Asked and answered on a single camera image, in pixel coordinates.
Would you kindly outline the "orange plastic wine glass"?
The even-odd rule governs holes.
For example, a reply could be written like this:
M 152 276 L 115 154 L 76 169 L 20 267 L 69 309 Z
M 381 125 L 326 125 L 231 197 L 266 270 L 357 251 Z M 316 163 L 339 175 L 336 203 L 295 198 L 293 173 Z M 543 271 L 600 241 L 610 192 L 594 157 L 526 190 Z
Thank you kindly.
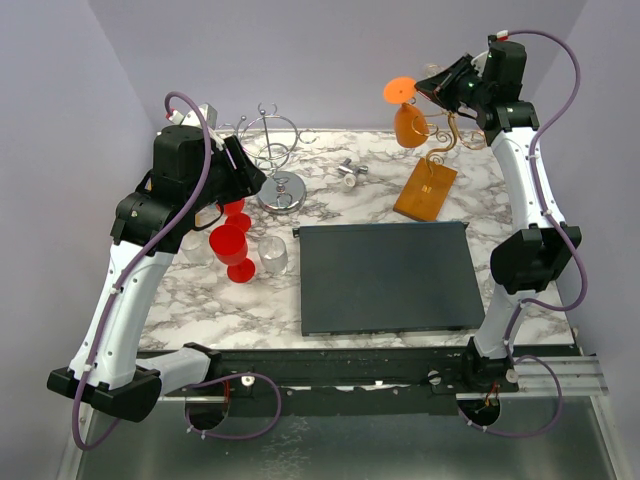
M 397 143 L 404 148 L 417 148 L 429 136 L 429 127 L 422 111 L 414 105 L 415 80 L 401 76 L 389 81 L 383 89 L 384 100 L 397 105 L 394 132 Z

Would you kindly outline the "red plastic wine glass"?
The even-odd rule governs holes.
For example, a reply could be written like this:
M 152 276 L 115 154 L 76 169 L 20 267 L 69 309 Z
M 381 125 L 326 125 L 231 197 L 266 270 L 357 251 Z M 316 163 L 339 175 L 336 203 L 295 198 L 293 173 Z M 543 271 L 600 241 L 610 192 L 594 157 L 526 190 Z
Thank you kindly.
M 227 267 L 228 278 L 235 283 L 250 281 L 256 272 L 248 258 L 245 233 L 234 225 L 221 225 L 209 236 L 209 245 L 217 259 Z

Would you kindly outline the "clear ribbed wine glass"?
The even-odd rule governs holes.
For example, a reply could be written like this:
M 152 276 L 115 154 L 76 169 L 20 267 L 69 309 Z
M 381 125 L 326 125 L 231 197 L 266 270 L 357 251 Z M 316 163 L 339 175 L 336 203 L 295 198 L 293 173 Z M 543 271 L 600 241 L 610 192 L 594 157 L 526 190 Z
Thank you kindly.
M 260 240 L 258 254 L 265 271 L 279 275 L 287 270 L 288 254 L 284 240 L 278 236 L 268 236 Z

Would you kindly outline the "clear textured wine glass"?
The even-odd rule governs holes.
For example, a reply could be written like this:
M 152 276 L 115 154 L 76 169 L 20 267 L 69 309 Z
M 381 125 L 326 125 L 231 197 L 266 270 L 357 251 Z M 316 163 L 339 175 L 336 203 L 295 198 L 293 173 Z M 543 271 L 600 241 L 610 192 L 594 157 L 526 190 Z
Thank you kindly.
M 194 265 L 207 265 L 209 263 L 209 255 L 205 238 L 201 233 L 190 232 L 182 239 L 180 250 L 185 258 Z

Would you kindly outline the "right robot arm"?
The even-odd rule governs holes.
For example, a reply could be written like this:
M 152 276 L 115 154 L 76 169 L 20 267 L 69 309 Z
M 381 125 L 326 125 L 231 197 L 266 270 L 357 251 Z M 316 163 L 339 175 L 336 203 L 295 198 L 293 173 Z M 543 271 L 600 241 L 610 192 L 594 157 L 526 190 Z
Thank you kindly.
M 506 31 L 488 38 L 488 49 L 463 55 L 415 85 L 417 93 L 456 113 L 466 107 L 484 133 L 501 169 L 513 232 L 490 258 L 494 292 L 485 318 L 462 356 L 460 379 L 480 392 L 504 381 L 513 369 L 513 339 L 525 307 L 577 261 L 581 230 L 566 223 L 546 176 L 539 140 L 547 126 L 532 103 L 521 100 L 527 61 L 524 45 Z

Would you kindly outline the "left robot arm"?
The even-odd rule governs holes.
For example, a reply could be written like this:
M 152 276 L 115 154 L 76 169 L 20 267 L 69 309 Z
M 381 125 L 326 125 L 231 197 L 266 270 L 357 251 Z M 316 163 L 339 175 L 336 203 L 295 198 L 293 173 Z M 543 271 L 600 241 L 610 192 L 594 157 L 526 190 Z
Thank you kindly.
M 183 237 L 203 208 L 257 194 L 266 180 L 234 135 L 214 146 L 206 183 L 188 213 L 149 252 L 152 240 L 186 204 L 204 165 L 204 135 L 194 126 L 164 128 L 153 144 L 153 167 L 120 201 L 111 229 L 107 276 L 83 343 L 66 367 L 53 370 L 49 390 L 79 397 L 94 409 L 140 422 L 158 398 L 191 386 L 214 393 L 222 380 L 221 355 L 187 343 L 173 353 L 140 360 L 139 341 L 158 286 Z

